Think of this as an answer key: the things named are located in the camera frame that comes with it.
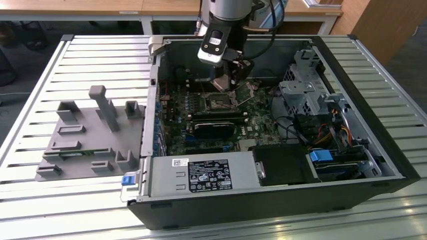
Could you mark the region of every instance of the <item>blue latch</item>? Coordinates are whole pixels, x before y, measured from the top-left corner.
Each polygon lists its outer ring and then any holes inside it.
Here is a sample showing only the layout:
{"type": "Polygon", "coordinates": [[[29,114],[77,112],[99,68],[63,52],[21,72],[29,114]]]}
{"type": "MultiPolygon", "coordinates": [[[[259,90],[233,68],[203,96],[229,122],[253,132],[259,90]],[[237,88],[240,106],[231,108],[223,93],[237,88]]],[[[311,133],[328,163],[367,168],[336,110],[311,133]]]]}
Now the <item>blue latch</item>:
{"type": "Polygon", "coordinates": [[[121,178],[121,186],[132,186],[135,185],[135,176],[123,176],[121,178]]]}
{"type": "Polygon", "coordinates": [[[316,161],[323,162],[323,161],[334,160],[330,150],[314,150],[310,153],[310,158],[312,162],[316,162],[316,161]]]}

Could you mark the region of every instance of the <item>power supply label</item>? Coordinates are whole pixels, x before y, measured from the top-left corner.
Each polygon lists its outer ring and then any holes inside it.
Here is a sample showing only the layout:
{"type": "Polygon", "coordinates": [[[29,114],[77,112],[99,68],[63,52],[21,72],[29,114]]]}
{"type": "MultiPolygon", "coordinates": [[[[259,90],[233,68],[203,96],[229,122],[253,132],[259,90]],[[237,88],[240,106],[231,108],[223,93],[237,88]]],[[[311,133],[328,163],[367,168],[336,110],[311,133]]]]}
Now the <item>power supply label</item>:
{"type": "Polygon", "coordinates": [[[228,160],[189,161],[188,182],[192,193],[233,189],[228,160]]]}

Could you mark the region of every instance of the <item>slotted aluminum table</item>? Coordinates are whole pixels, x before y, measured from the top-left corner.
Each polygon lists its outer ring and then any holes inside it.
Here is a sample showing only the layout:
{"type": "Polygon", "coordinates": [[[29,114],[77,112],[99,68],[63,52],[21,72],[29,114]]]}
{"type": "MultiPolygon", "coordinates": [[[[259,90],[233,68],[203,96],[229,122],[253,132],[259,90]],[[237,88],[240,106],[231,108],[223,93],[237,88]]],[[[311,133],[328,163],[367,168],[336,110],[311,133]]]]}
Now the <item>slotted aluminum table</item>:
{"type": "Polygon", "coordinates": [[[95,107],[88,89],[104,85],[116,106],[128,100],[145,104],[148,39],[75,36],[59,43],[0,148],[0,239],[372,240],[427,234],[426,114],[359,41],[347,36],[323,40],[422,176],[407,188],[344,211],[151,231],[121,202],[120,176],[35,182],[61,100],[95,107]]]}

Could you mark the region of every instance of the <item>barcode sticker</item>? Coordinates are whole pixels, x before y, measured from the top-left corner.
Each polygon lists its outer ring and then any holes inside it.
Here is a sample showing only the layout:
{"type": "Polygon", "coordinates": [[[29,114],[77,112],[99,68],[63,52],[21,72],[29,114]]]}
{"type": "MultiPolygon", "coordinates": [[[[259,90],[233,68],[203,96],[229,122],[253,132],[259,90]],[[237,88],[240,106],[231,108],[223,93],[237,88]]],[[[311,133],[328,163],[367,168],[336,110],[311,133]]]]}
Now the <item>barcode sticker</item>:
{"type": "Polygon", "coordinates": [[[221,185],[221,186],[231,185],[231,184],[232,184],[232,181],[220,181],[217,183],[217,185],[221,185]]]}
{"type": "Polygon", "coordinates": [[[137,11],[119,11],[119,14],[139,14],[137,11]]]}
{"type": "Polygon", "coordinates": [[[181,167],[188,165],[188,158],[172,159],[172,167],[181,167]]]}

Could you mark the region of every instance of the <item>green circuit board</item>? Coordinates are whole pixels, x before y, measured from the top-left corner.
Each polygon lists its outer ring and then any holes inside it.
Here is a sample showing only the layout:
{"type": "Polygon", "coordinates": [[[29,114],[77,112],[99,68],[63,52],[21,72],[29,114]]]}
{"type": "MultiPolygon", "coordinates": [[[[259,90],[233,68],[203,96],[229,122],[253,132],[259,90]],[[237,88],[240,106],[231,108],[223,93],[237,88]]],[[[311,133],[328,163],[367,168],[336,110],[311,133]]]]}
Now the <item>green circuit board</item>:
{"type": "Polygon", "coordinates": [[[168,101],[163,102],[167,155],[239,152],[247,151],[251,145],[279,144],[280,135],[269,116],[269,89],[261,87],[252,92],[243,86],[233,92],[235,99],[229,101],[227,93],[188,92],[184,87],[179,87],[169,95],[168,101]],[[235,112],[244,115],[244,121],[235,123],[231,137],[201,140],[195,138],[192,135],[195,123],[188,118],[191,114],[215,115],[215,113],[235,112]]]}

